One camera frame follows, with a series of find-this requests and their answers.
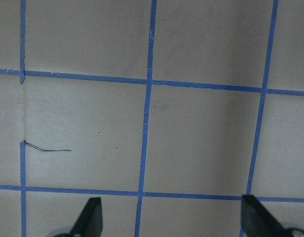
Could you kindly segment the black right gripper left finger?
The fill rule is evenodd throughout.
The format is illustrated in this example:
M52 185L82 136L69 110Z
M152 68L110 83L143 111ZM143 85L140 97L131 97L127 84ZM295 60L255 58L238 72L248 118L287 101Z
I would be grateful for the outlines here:
M90 198L71 229L73 237L100 237L103 231L103 214L100 197Z

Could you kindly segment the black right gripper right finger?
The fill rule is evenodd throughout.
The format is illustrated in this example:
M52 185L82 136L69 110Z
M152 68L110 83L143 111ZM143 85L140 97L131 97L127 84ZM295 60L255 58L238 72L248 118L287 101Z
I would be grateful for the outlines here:
M290 231L285 229L254 195L242 195L241 228L248 237L290 236Z

